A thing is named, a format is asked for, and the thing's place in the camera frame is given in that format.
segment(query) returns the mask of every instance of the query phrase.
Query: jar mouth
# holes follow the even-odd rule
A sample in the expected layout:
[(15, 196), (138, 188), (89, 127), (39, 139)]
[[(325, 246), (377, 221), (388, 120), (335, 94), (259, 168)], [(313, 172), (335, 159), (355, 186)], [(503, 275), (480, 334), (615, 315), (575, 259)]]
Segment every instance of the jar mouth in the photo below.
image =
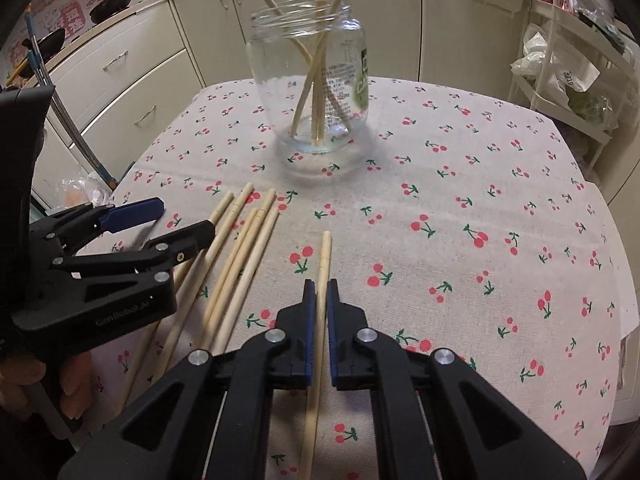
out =
[(287, 0), (276, 9), (263, 7), (251, 15), (254, 34), (295, 36), (308, 27), (316, 30), (330, 27), (335, 20), (351, 16), (351, 6), (346, 0)]

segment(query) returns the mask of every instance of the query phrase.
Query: human hand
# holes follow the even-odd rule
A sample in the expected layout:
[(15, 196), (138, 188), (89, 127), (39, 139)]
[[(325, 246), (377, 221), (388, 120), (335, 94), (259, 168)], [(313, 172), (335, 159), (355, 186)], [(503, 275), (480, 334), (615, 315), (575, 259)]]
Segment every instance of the human hand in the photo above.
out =
[[(26, 420), (32, 409), (22, 386), (44, 377), (46, 366), (28, 354), (12, 354), (0, 362), (0, 407)], [(60, 409), (68, 418), (79, 418), (93, 402), (91, 354), (69, 358), (60, 368)]]

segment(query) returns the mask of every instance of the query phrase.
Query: black pot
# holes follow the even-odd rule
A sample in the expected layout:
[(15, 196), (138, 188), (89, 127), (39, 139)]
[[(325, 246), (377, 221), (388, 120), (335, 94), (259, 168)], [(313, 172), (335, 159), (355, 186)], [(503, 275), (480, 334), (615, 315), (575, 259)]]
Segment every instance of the black pot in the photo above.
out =
[(91, 9), (89, 16), (91, 17), (91, 21), (97, 25), (129, 7), (130, 3), (131, 0), (103, 0)]
[[(42, 38), (38, 42), (38, 47), (40, 49), (40, 54), (42, 55), (42, 61), (46, 63), (54, 57), (57, 53), (62, 50), (62, 45), (65, 43), (65, 29), (59, 28), (58, 30), (54, 30), (51, 34), (47, 34), (44, 38)], [(31, 40), (27, 38), (22, 42), (22, 45), (27, 47), (29, 50), (33, 50), (33, 45), (31, 44)], [(33, 70), (31, 69), (31, 65), (27, 64), (20, 73), (18, 74), (20, 77), (25, 79), (30, 79), (33, 77)]]

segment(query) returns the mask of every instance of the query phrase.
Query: table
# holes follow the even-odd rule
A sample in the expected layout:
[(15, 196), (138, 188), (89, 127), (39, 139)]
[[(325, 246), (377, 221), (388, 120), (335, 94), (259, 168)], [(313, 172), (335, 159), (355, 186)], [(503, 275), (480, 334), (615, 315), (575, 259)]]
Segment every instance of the table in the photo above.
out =
[[(228, 349), (299, 301), (303, 280), (317, 277), (321, 232), (330, 230), (331, 276), (370, 326), (412, 351), (455, 350), (593, 469), (615, 396), (618, 294), (605, 212), (594, 209), (599, 202), (551, 120), (465, 91), (372, 78), (368, 130), (339, 152), (311, 156), (276, 142), (253, 81), (216, 85), (113, 195), (117, 204), (160, 196), (165, 216), (150, 232), (105, 235), (90, 250), (122, 250), (208, 218), (222, 192), (237, 194), (249, 180), (248, 202), (276, 187), (282, 214)], [(230, 245), (174, 362), (190, 350)], [(133, 397), (148, 387), (170, 321), (161, 323)], [(93, 352), (99, 402), (88, 428), (110, 418), (139, 336)], [(327, 368), (314, 478), (375, 479), (368, 394), (331, 389)], [(302, 393), (276, 393), (267, 478), (296, 477), (304, 413)]]

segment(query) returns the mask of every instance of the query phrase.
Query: jar label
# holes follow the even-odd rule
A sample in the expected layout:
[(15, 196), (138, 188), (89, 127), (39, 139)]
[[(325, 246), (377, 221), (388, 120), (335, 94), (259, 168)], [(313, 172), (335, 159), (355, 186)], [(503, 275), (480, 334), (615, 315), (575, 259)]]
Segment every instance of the jar label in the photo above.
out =
[(369, 67), (367, 65), (367, 49), (363, 49), (360, 53), (360, 60), (362, 62), (360, 76), (356, 81), (355, 88), (355, 102), (358, 108), (366, 110), (369, 107), (369, 79), (367, 74), (369, 73)]

